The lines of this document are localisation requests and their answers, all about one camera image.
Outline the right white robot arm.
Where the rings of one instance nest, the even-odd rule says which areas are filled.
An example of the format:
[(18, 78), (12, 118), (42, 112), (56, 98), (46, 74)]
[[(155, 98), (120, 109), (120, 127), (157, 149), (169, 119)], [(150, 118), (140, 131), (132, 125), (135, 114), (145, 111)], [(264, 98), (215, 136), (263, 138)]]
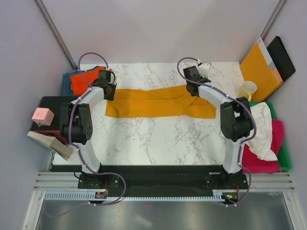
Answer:
[(250, 132), (256, 131), (255, 120), (251, 114), (246, 97), (233, 98), (213, 86), (210, 80), (200, 75), (196, 66), (183, 69), (187, 90), (213, 104), (220, 113), (220, 129), (226, 138), (226, 153), (223, 168), (226, 173), (220, 176), (224, 188), (232, 188), (237, 183), (235, 173), (242, 169), (244, 142), (252, 139)]

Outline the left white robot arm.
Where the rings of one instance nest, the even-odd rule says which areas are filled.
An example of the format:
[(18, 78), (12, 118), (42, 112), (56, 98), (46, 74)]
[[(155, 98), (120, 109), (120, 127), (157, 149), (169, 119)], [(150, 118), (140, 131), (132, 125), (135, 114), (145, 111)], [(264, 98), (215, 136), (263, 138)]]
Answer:
[(117, 87), (116, 73), (112, 70), (100, 70), (98, 78), (77, 99), (63, 103), (60, 107), (60, 135), (75, 147), (84, 173), (91, 173), (89, 184), (101, 188), (105, 176), (99, 172), (101, 163), (97, 159), (91, 138), (93, 123), (91, 113), (103, 100), (113, 101)]

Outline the yellow t shirt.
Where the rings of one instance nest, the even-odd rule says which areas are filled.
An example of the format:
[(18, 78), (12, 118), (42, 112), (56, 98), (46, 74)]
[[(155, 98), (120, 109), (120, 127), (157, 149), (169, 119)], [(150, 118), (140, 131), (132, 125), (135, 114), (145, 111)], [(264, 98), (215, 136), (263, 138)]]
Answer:
[(113, 118), (171, 117), (186, 115), (214, 119), (216, 108), (210, 102), (191, 96), (185, 85), (155, 89), (118, 89), (106, 104), (106, 116)]

